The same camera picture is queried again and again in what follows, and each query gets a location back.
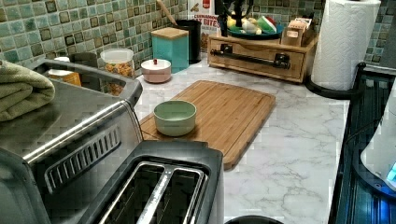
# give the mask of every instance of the green towel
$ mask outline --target green towel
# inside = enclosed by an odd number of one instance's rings
[[[22,66],[0,61],[0,121],[49,103],[55,95],[52,82]]]

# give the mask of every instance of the wooden box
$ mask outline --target wooden box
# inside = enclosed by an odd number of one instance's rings
[[[294,47],[281,45],[276,40],[247,40],[235,37],[210,35],[208,38],[207,61],[211,66],[230,68],[256,75],[279,78],[302,83],[307,73],[311,73],[318,36],[315,35],[305,46]],[[214,55],[213,50],[222,50],[221,45],[231,46],[234,55],[242,55],[253,60],[239,60],[230,57]],[[273,61],[276,54],[286,54],[290,57],[290,68],[279,68],[259,60]]]

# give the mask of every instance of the bamboo cutting board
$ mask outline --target bamboo cutting board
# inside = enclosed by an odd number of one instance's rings
[[[207,142],[224,155],[224,169],[232,168],[248,142],[275,106],[275,96],[228,84],[197,81],[173,100],[184,100],[197,107],[195,128],[178,138]],[[172,140],[155,127],[153,113],[140,121],[145,140]]]

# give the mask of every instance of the wooden lid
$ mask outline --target wooden lid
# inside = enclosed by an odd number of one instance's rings
[[[158,36],[158,37],[162,37],[162,38],[166,38],[166,39],[176,39],[176,38],[182,37],[184,35],[188,35],[188,34],[189,34],[188,31],[179,30],[179,29],[171,28],[171,27],[167,27],[167,28],[163,28],[161,30],[151,32],[151,35],[153,35],[153,36]]]

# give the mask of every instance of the white countertop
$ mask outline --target white countertop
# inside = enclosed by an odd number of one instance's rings
[[[284,224],[328,222],[348,101],[317,96],[305,85],[209,67],[206,58],[163,84],[138,79],[144,89],[135,107],[139,119],[197,80],[273,94],[268,120],[241,161],[224,172],[224,221],[258,215]]]

